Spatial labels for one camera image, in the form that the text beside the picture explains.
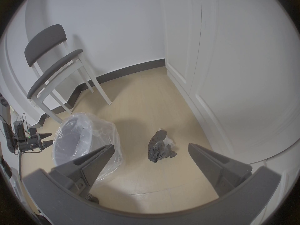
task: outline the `gray chair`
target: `gray chair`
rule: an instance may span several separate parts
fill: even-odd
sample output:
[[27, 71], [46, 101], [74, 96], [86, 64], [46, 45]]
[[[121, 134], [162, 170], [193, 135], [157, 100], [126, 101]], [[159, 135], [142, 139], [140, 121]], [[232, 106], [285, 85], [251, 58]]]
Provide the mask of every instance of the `gray chair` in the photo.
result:
[[70, 114], [72, 113], [64, 103], [58, 99], [57, 96], [53, 94], [53, 90], [69, 75], [73, 72], [77, 71], [85, 81], [88, 88], [91, 92], [94, 92], [87, 79], [84, 76], [88, 74], [91, 78], [92, 82], [103, 96], [105, 101], [108, 104], [111, 104], [111, 101], [101, 88], [100, 84], [96, 80], [93, 72], [85, 61], [83, 56], [83, 50], [77, 49], [67, 54], [60, 60], [58, 60], [55, 64], [53, 64], [50, 68], [48, 68], [41, 76], [38, 72], [38, 66], [35, 66], [35, 62], [45, 53], [50, 51], [52, 48], [57, 45], [64, 43], [66, 50], [68, 51], [68, 45], [66, 43], [67, 37], [62, 25], [56, 24], [52, 25], [40, 33], [38, 33], [26, 46], [25, 48], [25, 58], [30, 67], [34, 69], [38, 80], [34, 83], [34, 85], [30, 88], [27, 98], [32, 99], [36, 105], [38, 105], [46, 114], [48, 114], [51, 118], [57, 121], [59, 124], [62, 122], [62, 119], [59, 118], [55, 113], [53, 113], [44, 103], [43, 101], [48, 95], [51, 95], [66, 111]]

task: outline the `gray cushion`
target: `gray cushion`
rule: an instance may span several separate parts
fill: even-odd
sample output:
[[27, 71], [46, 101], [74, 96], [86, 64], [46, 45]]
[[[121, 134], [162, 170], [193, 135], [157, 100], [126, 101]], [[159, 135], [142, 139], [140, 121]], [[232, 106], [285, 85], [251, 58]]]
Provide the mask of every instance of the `gray cushion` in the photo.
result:
[[47, 81], [51, 78], [54, 73], [56, 73], [62, 66], [66, 65], [69, 61], [75, 58], [78, 54], [82, 53], [82, 49], [77, 49], [63, 58], [59, 59], [55, 64], [53, 64], [50, 68], [47, 69], [46, 72], [33, 84], [30, 88], [27, 98], [31, 99], [32, 95]]
[[31, 67], [42, 55], [67, 39], [65, 31], [60, 24], [52, 25], [39, 32], [27, 44], [24, 54]]

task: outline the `door panel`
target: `door panel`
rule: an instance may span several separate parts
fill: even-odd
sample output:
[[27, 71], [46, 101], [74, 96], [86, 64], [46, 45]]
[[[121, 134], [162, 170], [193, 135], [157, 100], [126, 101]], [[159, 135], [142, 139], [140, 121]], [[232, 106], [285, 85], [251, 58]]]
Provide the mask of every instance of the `door panel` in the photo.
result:
[[161, 0], [166, 67], [189, 93], [201, 31], [201, 0]]
[[201, 0], [202, 29], [190, 98], [217, 141], [244, 163], [300, 137], [300, 39], [277, 0]]

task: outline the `clear plastic bag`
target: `clear plastic bag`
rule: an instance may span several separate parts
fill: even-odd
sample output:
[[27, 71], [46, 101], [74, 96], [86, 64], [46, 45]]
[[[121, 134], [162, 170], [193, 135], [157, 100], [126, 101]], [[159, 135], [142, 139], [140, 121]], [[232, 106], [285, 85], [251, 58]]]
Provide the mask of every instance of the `clear plastic bag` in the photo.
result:
[[96, 185], [124, 162], [119, 134], [112, 122], [91, 113], [75, 113], [64, 119], [55, 133], [52, 160], [59, 166], [109, 144], [114, 145], [115, 153], [97, 177]]

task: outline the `floor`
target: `floor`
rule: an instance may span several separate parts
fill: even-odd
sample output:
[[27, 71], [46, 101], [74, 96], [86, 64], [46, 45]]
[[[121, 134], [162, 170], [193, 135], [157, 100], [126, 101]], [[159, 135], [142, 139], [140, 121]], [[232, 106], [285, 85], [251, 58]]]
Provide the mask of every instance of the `floor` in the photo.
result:
[[[118, 130], [125, 164], [109, 181], [90, 193], [100, 205], [134, 213], [165, 213], [193, 208], [218, 198], [213, 187], [188, 154], [188, 144], [211, 149], [198, 121], [167, 76], [165, 67], [130, 74], [101, 84], [112, 104], [95, 91], [83, 91], [74, 113], [89, 112], [113, 122]], [[68, 114], [59, 114], [66, 118]], [[40, 133], [52, 133], [59, 124], [46, 119]], [[153, 163], [148, 143], [158, 129], [174, 141], [177, 156]], [[22, 156], [22, 176], [37, 168], [49, 172], [54, 163], [52, 147]]]

